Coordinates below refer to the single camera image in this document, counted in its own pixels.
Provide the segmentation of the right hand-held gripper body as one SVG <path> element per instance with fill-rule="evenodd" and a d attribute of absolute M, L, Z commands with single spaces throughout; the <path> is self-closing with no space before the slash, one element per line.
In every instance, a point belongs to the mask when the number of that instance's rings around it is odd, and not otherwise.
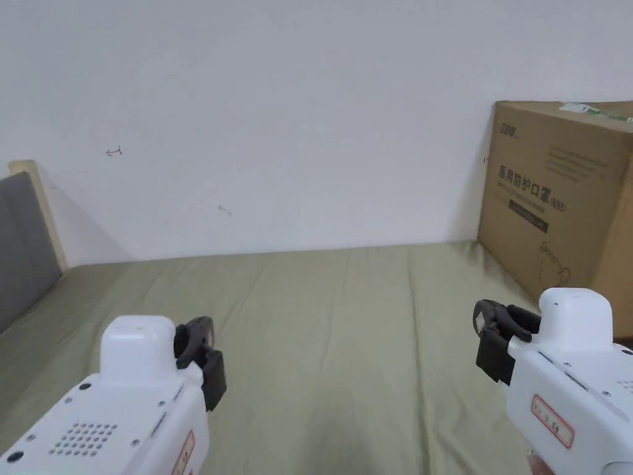
<path fill-rule="evenodd" d="M 614 341 L 608 300 L 550 288 L 530 343 L 479 342 L 476 363 L 506 413 L 555 474 L 632 473 L 632 351 Z"/>

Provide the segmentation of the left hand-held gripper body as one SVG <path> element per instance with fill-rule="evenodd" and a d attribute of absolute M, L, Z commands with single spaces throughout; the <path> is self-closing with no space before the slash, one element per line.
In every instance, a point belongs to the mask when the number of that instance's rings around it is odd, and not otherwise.
<path fill-rule="evenodd" d="M 213 349 L 176 368 L 176 325 L 121 315 L 100 343 L 100 368 L 65 394 L 1 457 L 2 474 L 201 474 L 208 413 L 226 392 Z"/>

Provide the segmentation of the person's right hand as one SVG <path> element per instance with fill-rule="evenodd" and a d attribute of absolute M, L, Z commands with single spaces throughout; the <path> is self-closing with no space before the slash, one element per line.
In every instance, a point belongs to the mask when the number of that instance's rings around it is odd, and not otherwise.
<path fill-rule="evenodd" d="M 555 475 L 553 470 L 535 452 L 528 452 L 527 461 L 531 475 Z"/>

